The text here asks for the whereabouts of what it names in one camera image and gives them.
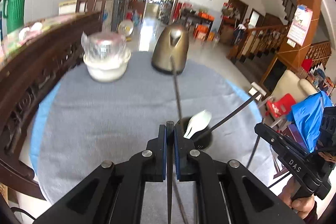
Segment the person's right hand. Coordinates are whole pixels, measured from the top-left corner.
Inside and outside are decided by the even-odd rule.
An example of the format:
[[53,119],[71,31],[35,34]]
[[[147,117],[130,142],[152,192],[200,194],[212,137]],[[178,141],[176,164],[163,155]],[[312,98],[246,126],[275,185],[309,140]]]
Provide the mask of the person's right hand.
[[314,200],[314,196],[292,200],[291,195],[294,193],[294,190],[295,179],[291,177],[282,189],[282,192],[278,195],[279,199],[291,209],[297,210],[297,215],[305,223],[317,223],[317,203]]

